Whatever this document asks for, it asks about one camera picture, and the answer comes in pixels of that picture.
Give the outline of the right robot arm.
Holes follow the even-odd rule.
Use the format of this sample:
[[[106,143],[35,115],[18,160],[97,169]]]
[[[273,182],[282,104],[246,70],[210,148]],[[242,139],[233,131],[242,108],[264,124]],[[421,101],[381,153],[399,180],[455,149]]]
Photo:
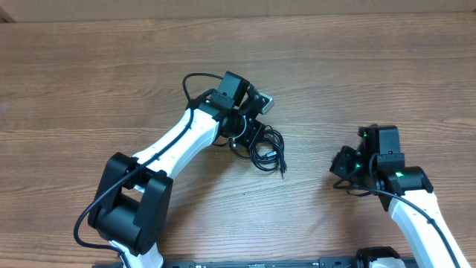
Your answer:
[[[343,146],[330,172],[333,188],[356,197],[377,196],[403,233],[413,259],[406,261],[390,247],[358,253],[363,267],[468,267],[462,250],[443,219],[434,186],[419,166],[407,166],[395,125],[359,127],[357,148]]]

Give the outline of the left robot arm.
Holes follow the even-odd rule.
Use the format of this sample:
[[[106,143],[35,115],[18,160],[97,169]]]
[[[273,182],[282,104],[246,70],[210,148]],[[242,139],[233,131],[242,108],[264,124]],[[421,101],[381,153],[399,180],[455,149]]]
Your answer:
[[[257,115],[273,98],[232,72],[216,89],[188,98],[181,120],[147,149],[116,153],[106,163],[94,201],[81,218],[117,252],[121,267],[162,267],[157,240],[164,229],[174,179],[218,137],[248,146],[261,132]]]

